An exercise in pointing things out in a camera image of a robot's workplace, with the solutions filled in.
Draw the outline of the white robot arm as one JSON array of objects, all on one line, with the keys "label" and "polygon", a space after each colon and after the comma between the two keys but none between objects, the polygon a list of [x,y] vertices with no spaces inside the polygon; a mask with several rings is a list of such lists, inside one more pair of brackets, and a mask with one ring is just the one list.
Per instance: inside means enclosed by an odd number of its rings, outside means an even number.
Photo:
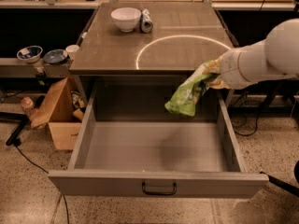
[{"label": "white robot arm", "polygon": [[226,51],[205,68],[207,73],[218,74],[234,90],[261,81],[299,78],[299,19],[280,23],[260,42]]}]

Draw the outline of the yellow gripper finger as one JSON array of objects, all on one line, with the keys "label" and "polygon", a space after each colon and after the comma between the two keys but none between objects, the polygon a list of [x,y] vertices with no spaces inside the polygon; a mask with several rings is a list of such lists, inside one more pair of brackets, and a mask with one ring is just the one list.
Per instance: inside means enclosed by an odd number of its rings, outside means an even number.
[{"label": "yellow gripper finger", "polygon": [[213,76],[205,80],[205,84],[210,89],[221,90],[230,89],[230,86],[221,78],[221,76]]},{"label": "yellow gripper finger", "polygon": [[219,74],[221,72],[221,57],[216,60],[210,60],[205,63],[204,74]]}]

